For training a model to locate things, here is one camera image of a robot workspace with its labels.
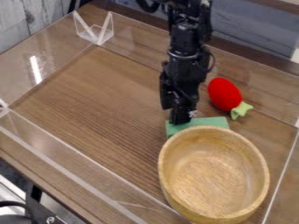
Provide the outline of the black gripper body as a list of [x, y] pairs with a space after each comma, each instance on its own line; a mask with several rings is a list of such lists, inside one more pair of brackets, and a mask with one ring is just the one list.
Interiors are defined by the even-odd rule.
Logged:
[[170, 55], [170, 60], [163, 62], [161, 85], [166, 84], [179, 96], [193, 103], [199, 101], [199, 85], [206, 81], [207, 73], [215, 65], [215, 57], [210, 51], [201, 52], [195, 58], [178, 58]]

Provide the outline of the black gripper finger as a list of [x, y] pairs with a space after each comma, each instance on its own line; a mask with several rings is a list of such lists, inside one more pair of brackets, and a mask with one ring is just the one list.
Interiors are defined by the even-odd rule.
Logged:
[[174, 90], [166, 84], [161, 85], [161, 102], [162, 102], [163, 109], [170, 109], [173, 107]]
[[174, 125], [185, 124], [198, 115], [197, 104], [179, 99], [174, 101], [170, 122]]

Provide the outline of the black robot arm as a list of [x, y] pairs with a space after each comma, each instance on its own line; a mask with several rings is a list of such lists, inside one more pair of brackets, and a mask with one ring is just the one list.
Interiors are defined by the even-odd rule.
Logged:
[[147, 13], [159, 8], [169, 16], [169, 60], [161, 73], [161, 102], [170, 109], [170, 123], [189, 123], [197, 116], [199, 85], [213, 70], [215, 57], [206, 44], [211, 40], [213, 0], [136, 0]]

